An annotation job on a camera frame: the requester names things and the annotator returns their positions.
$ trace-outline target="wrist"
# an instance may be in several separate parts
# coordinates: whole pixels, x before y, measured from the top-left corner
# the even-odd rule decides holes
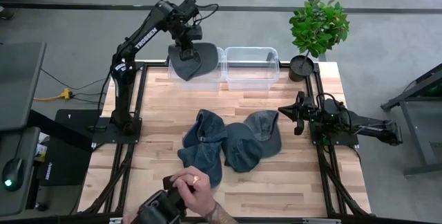
[[[218,207],[218,203],[215,200],[212,200],[206,206],[207,206],[207,209],[203,213],[201,213],[201,216],[207,220],[208,218],[211,218],[213,213],[216,211],[216,208]]]

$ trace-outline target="shoe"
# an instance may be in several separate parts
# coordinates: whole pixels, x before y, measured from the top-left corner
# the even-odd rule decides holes
[[[11,20],[15,16],[15,12],[0,6],[0,19]]]

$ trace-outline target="baseball cap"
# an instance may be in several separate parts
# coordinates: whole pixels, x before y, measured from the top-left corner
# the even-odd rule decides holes
[[[198,144],[178,150],[178,157],[185,168],[194,166],[210,178],[210,186],[221,183],[222,168],[220,159],[221,143]]]
[[[214,112],[201,109],[196,116],[195,124],[182,139],[182,145],[187,148],[201,142],[222,142],[224,138],[227,138],[227,131],[222,118]]]
[[[281,134],[278,128],[277,111],[257,111],[249,115],[244,124],[262,145],[262,157],[268,158],[281,151]]]
[[[183,149],[178,157],[184,167],[194,166],[210,178],[212,187],[222,179],[221,143],[227,138],[227,130],[222,118],[215,113],[201,109],[195,124],[183,138]]]
[[[251,130],[243,123],[232,123],[226,126],[227,139],[221,144],[226,157],[224,165],[236,172],[249,172],[262,157],[261,144]]]
[[[215,44],[193,44],[193,59],[181,60],[181,50],[175,44],[169,46],[169,59],[176,74],[186,82],[193,77],[205,75],[218,65],[218,50]]]

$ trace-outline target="black plant pot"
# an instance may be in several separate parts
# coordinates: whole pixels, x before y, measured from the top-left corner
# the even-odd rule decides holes
[[[304,55],[297,55],[291,58],[289,77],[294,82],[300,82],[313,73],[313,61],[307,57],[304,62],[304,58]]]

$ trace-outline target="potted plant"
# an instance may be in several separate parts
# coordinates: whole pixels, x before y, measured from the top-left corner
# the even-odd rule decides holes
[[[305,9],[295,10],[290,19],[291,34],[295,37],[292,43],[299,48],[299,53],[307,51],[305,55],[297,55],[290,61],[289,77],[300,82],[309,76],[314,69],[309,55],[318,57],[332,46],[345,41],[349,32],[347,14],[343,7],[336,2],[334,6],[330,0],[327,5],[320,0],[304,2]]]

